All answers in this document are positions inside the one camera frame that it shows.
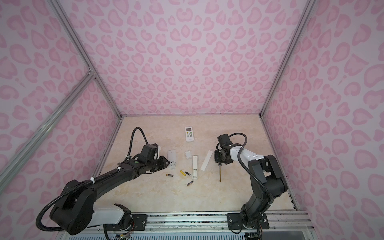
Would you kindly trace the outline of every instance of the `white remote control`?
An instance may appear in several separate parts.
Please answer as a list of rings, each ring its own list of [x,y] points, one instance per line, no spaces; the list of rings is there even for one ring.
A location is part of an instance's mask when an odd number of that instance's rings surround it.
[[[197,179],[197,156],[194,155],[192,159],[192,179]]]
[[[168,150],[167,160],[170,162],[169,169],[176,168],[176,150]]]
[[[187,142],[193,142],[195,140],[193,135],[192,127],[185,127],[185,137]]]

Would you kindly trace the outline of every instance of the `aluminum frame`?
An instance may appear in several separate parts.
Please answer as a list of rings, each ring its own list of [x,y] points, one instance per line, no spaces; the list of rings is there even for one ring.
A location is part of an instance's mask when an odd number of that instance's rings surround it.
[[[292,203],[293,203],[293,207],[294,207],[295,209],[298,209],[297,206],[299,206],[299,204],[298,204],[298,202],[297,202],[297,199],[296,199],[295,195],[294,195],[294,194],[291,194],[291,191],[290,191],[290,190],[292,189],[292,187],[291,187],[291,183],[287,180],[287,177],[286,177],[287,174],[285,173],[285,169],[283,168],[282,161],[281,161],[281,159],[279,158],[279,156],[277,155],[277,148],[276,148],[275,144],[274,144],[273,141],[272,141],[271,135],[270,135],[270,133],[269,133],[269,131],[268,131],[268,128],[267,128],[266,125],[265,125],[264,119],[263,119],[263,118],[260,118],[260,121],[261,121],[261,123],[262,123],[262,125],[263,125],[263,129],[264,129],[265,135],[267,136],[268,142],[269,142],[270,146],[272,147],[272,151],[273,151],[273,153],[275,154],[275,157],[276,157],[276,159],[277,159],[277,163],[279,164],[279,167],[280,167],[282,173],[284,174],[285,180],[286,180],[287,185],[288,185],[288,192],[289,192],[289,195],[290,195],[291,200],[292,200]]]
[[[106,148],[105,148],[105,150],[104,150],[104,152],[101,155],[101,158],[99,160],[99,164],[97,165],[97,167],[95,169],[95,172],[93,173],[94,177],[97,177],[97,176],[100,175],[100,173],[101,173],[101,171],[102,171],[102,169],[104,167],[104,164],[107,161],[107,158],[108,158],[109,152],[111,151],[112,145],[115,142],[116,136],[117,136],[117,134],[119,132],[119,129],[121,127],[123,119],[124,118],[121,118],[116,123],[115,129],[113,130],[113,134],[111,135],[110,139],[108,140]]]
[[[295,49],[296,49],[296,47],[297,47],[297,45],[301,39],[301,36],[304,33],[305,28],[308,25],[308,22],[312,16],[312,14],[314,13],[314,10],[315,10],[318,2],[319,2],[318,0],[308,0],[307,1],[306,5],[304,7],[304,11],[300,17],[299,23],[297,24],[296,29],[293,32],[292,39],[288,45],[287,51],[285,52],[283,60],[279,66],[279,69],[277,70],[277,74],[275,76],[275,79],[273,80],[272,86],[268,91],[266,100],[265,100],[263,107],[260,111],[260,116],[263,116],[264,113],[266,112],[268,105],[271,101],[271,98],[272,98],[273,94],[275,93],[276,86],[280,82],[281,78],[283,77],[283,73],[285,72],[285,69],[287,68],[287,66],[289,64],[289,61],[295,52]]]
[[[87,51],[85,50],[85,47],[80,41],[80,37],[77,35],[76,31],[74,30],[71,22],[69,21],[69,18],[66,14],[66,12],[63,9],[63,6],[59,2],[59,0],[47,0],[49,5],[51,6],[52,10],[56,14],[59,22],[63,26],[64,30],[67,32],[67,35],[72,40],[75,48],[79,52],[79,55],[81,56],[84,63],[88,66],[88,69],[91,71],[94,71],[96,73],[96,83],[99,86],[102,94],[104,95],[105,99],[107,100],[108,104],[111,106],[113,111],[115,112],[116,116],[121,119],[121,112],[119,108],[117,107],[115,101],[113,100],[111,94],[108,92],[104,82],[102,81],[102,78],[100,74],[98,73],[96,67],[91,61],[90,56],[88,55]]]
[[[60,105],[53,111],[53,113],[41,124],[36,130],[35,134],[28,140],[25,146],[10,159],[9,164],[0,174],[0,194],[13,180],[13,178],[23,168],[32,154],[43,143],[48,134],[55,128],[60,122],[62,117],[67,113],[68,109],[73,105],[77,98],[86,89],[88,84],[96,79],[94,73],[89,71],[86,76],[80,81],[80,83],[66,96],[66,98],[60,103]]]
[[[137,212],[132,214],[147,214],[147,223],[144,231],[140,233],[230,233],[227,223],[227,213],[239,213],[239,211],[221,212]],[[312,232],[313,224],[307,211],[298,210],[269,210],[268,215],[270,229],[272,231],[292,231],[292,232]],[[100,233],[102,226],[84,229],[76,237]],[[245,232],[255,232],[256,230],[246,230]],[[116,233],[126,233],[126,231],[115,231]],[[69,236],[65,231],[59,232],[61,238]]]

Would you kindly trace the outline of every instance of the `cable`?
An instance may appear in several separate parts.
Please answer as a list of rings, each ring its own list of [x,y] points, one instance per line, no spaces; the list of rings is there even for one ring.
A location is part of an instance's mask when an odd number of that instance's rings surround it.
[[[141,128],[139,128],[139,127],[135,127],[135,129],[133,130],[132,135],[131,135],[131,141],[130,141],[130,143],[129,143],[129,151],[128,151],[128,155],[131,154],[132,143],[133,143],[133,136],[135,135],[135,132],[136,132],[136,130],[138,130],[138,129],[140,130],[141,134],[143,135],[145,143],[148,144],[147,138],[145,137],[145,134],[144,134],[143,130],[142,130]]]
[[[234,231],[231,229],[231,232],[233,232],[234,234],[239,234],[239,233],[241,233],[241,231],[243,230],[243,222],[241,221],[240,223],[241,223],[241,224],[240,224],[240,225],[241,225],[240,231],[238,231],[238,232],[234,232]]]
[[[268,190],[268,188],[245,166],[243,161],[241,160],[240,154],[243,151],[243,148],[239,149],[239,152],[237,153],[237,159],[239,160],[240,165],[247,171],[247,173],[259,184],[259,186],[262,188],[262,190],[268,195],[268,198],[270,199],[269,204],[267,205],[266,209],[263,209],[262,214],[269,208],[269,206],[273,202],[273,195]]]
[[[94,178],[94,181],[95,182],[98,182],[98,181],[101,181],[103,179],[106,179],[110,176],[112,176],[113,174],[119,172],[120,170],[119,169],[114,169],[112,171],[109,171],[103,175],[100,175],[98,177],[95,177]],[[44,226],[43,223],[41,222],[41,220],[43,219],[43,216],[44,214],[48,211],[49,208],[51,208],[56,202],[58,202],[58,200],[62,199],[63,197],[69,195],[70,193],[72,192],[75,192],[83,187],[86,187],[88,185],[92,185],[93,182],[91,180],[86,180],[84,181],[83,183],[71,188],[70,190],[62,193],[60,196],[57,196],[55,199],[53,199],[51,202],[49,202],[41,211],[40,213],[37,215],[36,217],[36,227],[42,231],[46,231],[46,232],[57,232],[57,231],[62,231],[64,230],[63,228],[61,227],[47,227],[47,226]]]
[[[107,233],[107,228],[105,227],[105,224],[103,225],[103,229],[104,229],[104,236],[105,236],[105,240],[111,240],[108,236],[108,233]]]
[[[244,143],[243,143],[243,147],[245,147],[245,145],[247,144],[247,136],[244,133],[235,132],[235,133],[232,133],[231,135],[229,135],[229,137],[232,137],[234,135],[242,135],[242,136],[244,136],[245,140],[244,140]]]
[[[260,233],[260,228],[261,228],[260,220],[261,220],[261,217],[259,216],[256,221],[257,223],[259,223],[256,225],[256,231],[257,231],[257,237],[259,238],[259,240],[262,240],[263,232]]]
[[[246,136],[244,133],[241,133],[241,132],[235,132],[235,133],[229,135],[229,137],[232,137],[232,136],[234,136],[234,135],[242,135],[242,136],[244,136],[245,140],[244,140],[244,143],[243,143],[243,147],[245,147],[245,145],[247,144],[247,136]],[[219,149],[218,146],[219,146],[219,143],[216,145],[216,150],[217,150],[217,151],[220,151],[221,149]]]

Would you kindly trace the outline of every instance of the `marble tabletop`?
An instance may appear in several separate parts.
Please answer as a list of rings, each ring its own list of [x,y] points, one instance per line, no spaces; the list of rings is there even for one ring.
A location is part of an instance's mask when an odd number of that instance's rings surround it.
[[[186,142],[184,129],[193,127],[194,141]],[[246,148],[261,155],[273,154],[258,115],[200,115],[200,116],[135,116],[125,117],[113,143],[102,173],[117,167],[128,152],[132,130],[141,127],[149,144],[161,146],[160,155],[167,157],[168,150],[176,150],[176,168],[121,184],[104,194],[95,206],[119,203],[132,212],[185,212],[240,210],[252,195],[250,177],[238,162],[219,167],[214,154],[205,171],[200,170],[208,150],[215,150],[221,134],[242,132],[247,135]],[[231,137],[233,143],[243,144],[243,136]],[[136,131],[131,155],[140,153],[145,144],[140,131]],[[184,152],[198,155],[198,179],[183,176],[180,170],[192,174],[192,159]],[[287,193],[277,198],[270,209],[293,209]]]

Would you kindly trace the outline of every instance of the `pink wallpaper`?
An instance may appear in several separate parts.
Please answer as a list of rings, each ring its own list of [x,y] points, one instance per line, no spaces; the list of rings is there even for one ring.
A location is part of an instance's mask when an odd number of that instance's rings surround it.
[[[321,0],[266,115],[323,240],[384,239],[384,1]]]
[[[123,114],[258,113],[306,0],[63,0]]]
[[[0,172],[85,75],[44,0],[0,2]]]
[[[57,234],[38,230],[37,214],[67,182],[91,177],[116,122],[92,81],[0,195],[0,239],[48,240]],[[47,222],[54,224],[48,214]]]

